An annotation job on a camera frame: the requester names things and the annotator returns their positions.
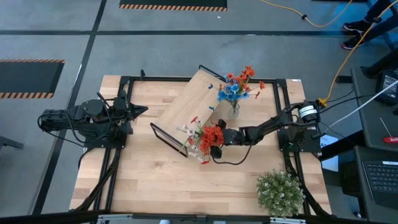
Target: green plant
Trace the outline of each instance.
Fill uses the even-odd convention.
[[[257,178],[257,196],[260,207],[278,217],[297,215],[305,198],[299,179],[282,170]]]

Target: glass vase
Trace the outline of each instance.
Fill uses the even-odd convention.
[[[228,111],[228,116],[230,119],[236,119],[239,116],[239,104],[232,105],[232,107]]]

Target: keyboard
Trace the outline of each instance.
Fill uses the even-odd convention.
[[[364,161],[373,202],[398,209],[398,161]]]

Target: yellow cable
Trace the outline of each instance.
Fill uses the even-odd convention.
[[[377,17],[378,19],[380,19],[380,17],[387,11],[389,10],[393,5],[395,5],[398,2],[398,0],[394,1],[393,3],[391,3],[385,10],[383,10],[380,15]],[[358,47],[358,45],[362,42],[362,40],[365,38],[365,36],[369,33],[369,31],[373,28],[373,26],[375,25],[375,23],[373,23],[369,29],[362,35],[362,38],[358,41],[358,43],[355,45],[355,47],[349,52],[349,54],[347,55],[346,59],[344,60],[343,64],[341,64],[340,68],[338,69],[335,78],[333,79],[333,82],[331,83],[330,89],[329,89],[329,94],[326,98],[321,99],[319,98],[319,102],[321,105],[323,106],[327,106],[326,102],[329,100],[330,96],[331,96],[331,90],[333,89],[333,85],[335,84],[336,78],[337,76],[340,74],[341,69],[344,67],[344,65],[346,64],[347,60],[349,59],[349,57],[353,54],[353,52],[356,50],[356,48]]]
[[[294,12],[297,13],[298,15],[304,16],[304,14],[302,14],[301,12],[299,12],[299,11],[297,11],[297,10],[291,8],[291,7],[280,6],[280,5],[277,5],[277,4],[273,4],[273,3],[271,3],[271,2],[267,2],[267,1],[265,1],[265,0],[259,0],[259,1],[260,1],[260,2],[263,2],[263,3],[266,3],[266,4],[270,5],[270,6],[275,6],[275,7],[279,7],[279,8],[282,8],[282,9],[287,9],[287,10],[290,10],[290,11],[294,11]],[[349,6],[352,2],[353,2],[353,0],[350,0],[349,3],[346,5],[346,7],[345,7],[337,16],[336,16],[332,21],[328,22],[328,23],[325,24],[325,25],[316,25],[316,24],[314,24],[313,22],[311,22],[309,19],[307,19],[307,17],[305,17],[304,19],[305,19],[307,22],[309,22],[311,25],[315,26],[315,27],[318,27],[318,28],[326,27],[326,26],[328,26],[328,25],[334,23],[334,22],[345,12],[345,10],[347,10],[348,6]]]

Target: orange striped tape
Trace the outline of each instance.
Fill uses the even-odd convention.
[[[54,93],[0,93],[0,99],[49,99]]]
[[[181,10],[181,11],[213,11],[226,12],[226,7],[208,7],[208,6],[159,6],[142,4],[122,4],[120,9],[155,9],[155,10]]]
[[[60,63],[65,63],[65,60],[0,59],[0,62],[60,62]]]

